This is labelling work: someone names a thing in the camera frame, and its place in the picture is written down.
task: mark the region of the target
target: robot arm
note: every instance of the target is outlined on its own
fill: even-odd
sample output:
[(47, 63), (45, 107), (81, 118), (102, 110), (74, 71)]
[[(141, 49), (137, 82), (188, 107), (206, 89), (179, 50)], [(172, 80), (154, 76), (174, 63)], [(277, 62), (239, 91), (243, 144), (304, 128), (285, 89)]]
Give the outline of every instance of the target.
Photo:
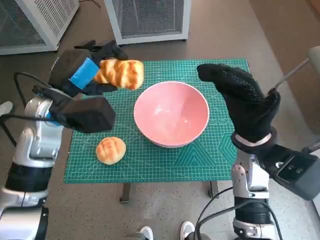
[(108, 131), (116, 117), (103, 96), (79, 100), (71, 97), (81, 92), (97, 95), (116, 90), (110, 84), (98, 84), (91, 78), (99, 69), (94, 64), (118, 56), (126, 58), (114, 41), (94, 54), (82, 49), (64, 52), (55, 62), (49, 81), (58, 89), (33, 88), (37, 96), (26, 104), (24, 114), (34, 119), (27, 121), (18, 139), (6, 183), (0, 190), (0, 240), (45, 239), (49, 210), (43, 205), (63, 128), (83, 133)]
[(275, 224), (266, 205), (269, 178), (312, 200), (320, 192), (320, 160), (276, 144), (277, 131), (271, 121), (281, 98), (275, 88), (264, 96), (251, 74), (222, 64), (202, 64), (197, 70), (202, 81), (214, 83), (221, 93), (234, 125), (231, 141), (238, 149), (231, 169), (234, 204), (254, 200), (236, 208), (234, 232), (240, 239), (276, 240)]

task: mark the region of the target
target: blue tag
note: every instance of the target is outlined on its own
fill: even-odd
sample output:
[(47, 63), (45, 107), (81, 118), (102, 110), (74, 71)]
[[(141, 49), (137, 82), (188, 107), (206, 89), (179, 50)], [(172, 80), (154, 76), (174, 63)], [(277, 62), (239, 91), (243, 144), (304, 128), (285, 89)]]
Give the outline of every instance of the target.
[[(50, 119), (51, 118), (51, 112), (48, 112), (45, 117)], [(52, 123), (52, 124), (54, 124), (56, 126), (61, 126), (61, 124), (58, 123), (57, 121), (51, 121), (50, 123)]]
[(99, 71), (99, 67), (90, 59), (86, 58), (78, 70), (70, 78), (70, 81), (80, 89), (84, 89)]

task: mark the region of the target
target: grid pattern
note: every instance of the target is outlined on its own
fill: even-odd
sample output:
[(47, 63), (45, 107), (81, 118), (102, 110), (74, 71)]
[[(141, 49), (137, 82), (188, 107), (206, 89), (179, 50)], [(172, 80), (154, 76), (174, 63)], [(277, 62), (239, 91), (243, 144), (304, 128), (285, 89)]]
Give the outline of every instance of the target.
[(184, 0), (113, 0), (121, 35), (181, 33)]
[(73, 0), (35, 0), (34, 4), (55, 36), (59, 35), (75, 7)]
[(0, 46), (44, 45), (15, 0), (0, 0)]
[[(227, 64), (249, 71), (240, 59), (174, 60), (144, 62), (144, 83), (135, 91), (119, 89), (105, 93), (116, 112), (113, 130), (93, 134), (73, 131), (65, 183), (134, 183), (229, 180), (236, 149), (230, 135), (234, 127), (222, 96), (209, 82), (198, 78), (197, 66), (204, 63)], [(208, 126), (194, 142), (181, 148), (162, 148), (147, 140), (133, 117), (138, 96), (163, 81), (181, 81), (197, 88), (210, 108)], [(116, 136), (126, 143), (126, 154), (117, 164), (98, 161), (96, 146), (105, 137)]]

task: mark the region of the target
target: ventilation grille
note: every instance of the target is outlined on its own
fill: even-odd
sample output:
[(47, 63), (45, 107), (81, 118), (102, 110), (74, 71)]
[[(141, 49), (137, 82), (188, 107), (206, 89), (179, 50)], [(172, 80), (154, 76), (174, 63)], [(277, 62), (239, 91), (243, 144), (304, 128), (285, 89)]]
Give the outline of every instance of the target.
[(55, 36), (75, 8), (73, 0), (35, 0), (34, 3)]
[(184, 0), (113, 0), (121, 35), (182, 33)]
[(0, 47), (44, 45), (15, 0), (0, 0)]

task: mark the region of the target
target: black cable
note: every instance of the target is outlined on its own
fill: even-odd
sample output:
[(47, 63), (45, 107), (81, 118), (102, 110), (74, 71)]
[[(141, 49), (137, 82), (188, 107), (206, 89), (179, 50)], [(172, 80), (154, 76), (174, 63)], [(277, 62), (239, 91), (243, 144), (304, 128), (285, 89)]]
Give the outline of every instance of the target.
[(50, 86), (49, 84), (41, 81), (39, 78), (37, 78), (36, 76), (34, 76), (34, 75), (30, 74), (30, 73), (20, 72), (20, 71), (15, 72), (15, 73), (13, 74), (13, 80), (14, 80), (15, 87), (16, 87), (19, 95), (20, 95), (20, 98), (21, 98), (21, 101), (22, 101), (24, 107), (26, 107), (27, 102), (26, 102), (26, 99), (25, 99), (25, 97), (24, 97), (24, 94), (23, 94), (22, 91), (21, 91), (21, 88), (20, 88), (20, 85), (19, 85), (19, 82), (18, 82), (18, 76), (19, 76), (19, 75), (23, 75), (23, 76), (32, 78), (32, 79), (36, 80), (38, 83), (40, 83), (40, 84), (42, 84), (42, 85), (45, 85), (45, 86), (48, 87), (48, 88), (52, 88), (52, 86)]
[(48, 117), (25, 116), (25, 115), (11, 114), (11, 113), (3, 114), (0, 120), (4, 122), (9, 118), (24, 119), (24, 120), (31, 120), (31, 121), (55, 122), (54, 119), (48, 118)]
[[(195, 224), (195, 229), (197, 229), (197, 226), (198, 226), (198, 224), (199, 224), (199, 221), (200, 221), (202, 215), (205, 213), (205, 211), (206, 211), (207, 208), (209, 207), (209, 205), (210, 205), (219, 195), (221, 195), (221, 194), (223, 194), (223, 193), (231, 190), (232, 188), (233, 188), (233, 187), (231, 186), (231, 187), (229, 187), (229, 188), (227, 188), (227, 189), (225, 189), (225, 190), (223, 190), (223, 191), (221, 191), (221, 192), (218, 192), (216, 195), (214, 195), (214, 197), (207, 203), (207, 205), (205, 205), (204, 209), (203, 209), (202, 212), (200, 213), (200, 216), (199, 216), (199, 218), (198, 218), (198, 220), (196, 221), (196, 224)], [(195, 233), (193, 234), (193, 240), (196, 240), (196, 234), (195, 234)]]
[(83, 2), (93, 2), (98, 8), (101, 9), (100, 4), (97, 3), (95, 0), (81, 0), (81, 1), (79, 1), (79, 3), (83, 3)]
[(5, 123), (0, 121), (0, 126), (2, 127), (2, 129), (5, 132), (5, 134), (7, 135), (7, 137), (10, 139), (11, 143), (16, 147), (17, 142), (14, 139), (14, 137), (11, 135), (11, 133), (10, 133), (9, 129), (6, 127)]
[(280, 230), (280, 226), (279, 226), (279, 223), (278, 223), (278, 220), (277, 220), (277, 217), (274, 213), (274, 211), (271, 209), (271, 207), (269, 206), (269, 204), (265, 203), (265, 202), (262, 202), (262, 201), (258, 201), (258, 200), (254, 200), (254, 199), (249, 199), (249, 200), (246, 200), (236, 206), (233, 206), (233, 207), (230, 207), (230, 208), (227, 208), (227, 209), (224, 209), (222, 211), (218, 211), (216, 213), (213, 213), (207, 217), (205, 217), (203, 220), (201, 220), (199, 223), (198, 223), (198, 226), (197, 228), (195, 229), (196, 231), (196, 235), (198, 237), (198, 240), (202, 240), (201, 238), (201, 235), (200, 235), (200, 228), (203, 224), (205, 224), (206, 222), (208, 222), (209, 220), (213, 219), (213, 218), (216, 218), (222, 214), (226, 214), (226, 213), (229, 213), (231, 211), (234, 211), (234, 210), (237, 210), (239, 208), (242, 208), (243, 206), (247, 205), (247, 204), (252, 204), (252, 203), (259, 203), (259, 204), (262, 204), (264, 205), (265, 207), (267, 207), (273, 217), (273, 220), (274, 220), (274, 224), (275, 224), (275, 227), (276, 227), (276, 230), (278, 232), (278, 235), (279, 235), (279, 240), (283, 240), (283, 237), (282, 237), (282, 233), (281, 233), (281, 230)]

